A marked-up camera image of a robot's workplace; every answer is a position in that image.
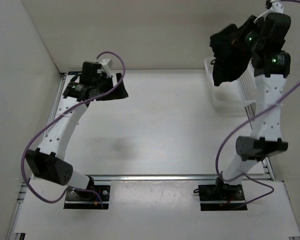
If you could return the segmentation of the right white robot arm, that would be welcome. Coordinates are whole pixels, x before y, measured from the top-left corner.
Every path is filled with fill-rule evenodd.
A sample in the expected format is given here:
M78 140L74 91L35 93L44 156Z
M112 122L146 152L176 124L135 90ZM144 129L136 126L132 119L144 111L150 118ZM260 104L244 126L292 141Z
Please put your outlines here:
M226 170L217 172L214 193L220 200L228 199L258 162L288 149L282 140L279 101L290 73L291 56L282 50L290 26L291 18L284 13L272 12L261 18L252 15L241 27L231 24L223 29L222 42L212 48L215 85L238 79L252 64L256 86L250 136L237 138L234 159Z

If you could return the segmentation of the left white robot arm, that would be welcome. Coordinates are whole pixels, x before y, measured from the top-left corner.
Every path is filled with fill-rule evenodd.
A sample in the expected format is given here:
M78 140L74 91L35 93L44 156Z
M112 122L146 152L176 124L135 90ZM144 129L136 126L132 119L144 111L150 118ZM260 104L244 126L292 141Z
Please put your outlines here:
M111 59L85 61L64 88L55 122L45 132L36 149L28 149L23 161L37 178L77 189L83 200L95 194L92 179L74 170L65 161L66 150L80 118L95 100L114 99L113 81L121 75L112 74Z

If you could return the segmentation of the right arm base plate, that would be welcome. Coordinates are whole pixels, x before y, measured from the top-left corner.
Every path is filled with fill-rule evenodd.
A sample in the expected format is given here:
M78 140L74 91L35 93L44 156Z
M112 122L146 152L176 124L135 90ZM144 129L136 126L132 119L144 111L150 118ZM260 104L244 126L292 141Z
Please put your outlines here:
M198 185L193 194L199 196L203 212L248 210L242 185L229 185L218 177L214 184Z

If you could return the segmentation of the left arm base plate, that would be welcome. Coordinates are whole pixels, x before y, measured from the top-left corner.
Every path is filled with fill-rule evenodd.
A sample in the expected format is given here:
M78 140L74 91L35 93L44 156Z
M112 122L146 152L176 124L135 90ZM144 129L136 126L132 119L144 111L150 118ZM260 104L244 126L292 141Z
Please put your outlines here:
M99 197L92 192L79 192L69 189L65 194L63 208L67 210L108 210L111 182L95 181L94 191L99 194Z

